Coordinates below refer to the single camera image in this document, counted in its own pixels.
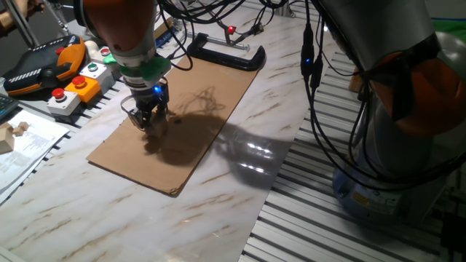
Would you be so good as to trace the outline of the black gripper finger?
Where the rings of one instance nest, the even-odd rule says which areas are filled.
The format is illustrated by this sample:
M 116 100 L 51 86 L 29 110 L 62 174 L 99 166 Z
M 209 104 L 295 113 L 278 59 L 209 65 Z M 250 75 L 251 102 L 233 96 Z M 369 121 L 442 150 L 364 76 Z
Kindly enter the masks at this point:
M 150 133 L 150 119 L 151 113 L 148 111 L 142 111 L 138 108 L 133 108 L 129 111 L 128 116 L 130 117 L 131 122 L 139 129 L 145 133 Z
M 157 109 L 154 112 L 154 123 L 155 124 L 161 124 L 163 122 L 167 121 L 167 104 L 166 103 L 160 103 L 157 105 Z

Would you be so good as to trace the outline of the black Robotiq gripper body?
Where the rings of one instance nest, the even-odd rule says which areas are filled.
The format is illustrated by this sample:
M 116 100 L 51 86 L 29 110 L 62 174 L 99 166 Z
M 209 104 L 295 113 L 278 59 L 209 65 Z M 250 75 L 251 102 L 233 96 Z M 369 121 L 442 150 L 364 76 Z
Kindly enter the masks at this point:
M 169 102 L 167 82 L 157 82 L 149 87 L 133 88 L 131 93 L 136 107 L 140 110 L 152 110 L 159 105 L 166 106 Z

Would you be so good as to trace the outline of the person hand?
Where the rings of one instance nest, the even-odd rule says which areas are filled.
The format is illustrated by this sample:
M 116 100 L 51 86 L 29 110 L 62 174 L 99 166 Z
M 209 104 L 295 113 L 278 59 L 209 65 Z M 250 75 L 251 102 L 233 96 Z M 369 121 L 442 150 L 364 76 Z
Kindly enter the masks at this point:
M 15 0 L 24 17 L 30 17 L 35 12 L 43 13 L 44 4 L 38 0 Z

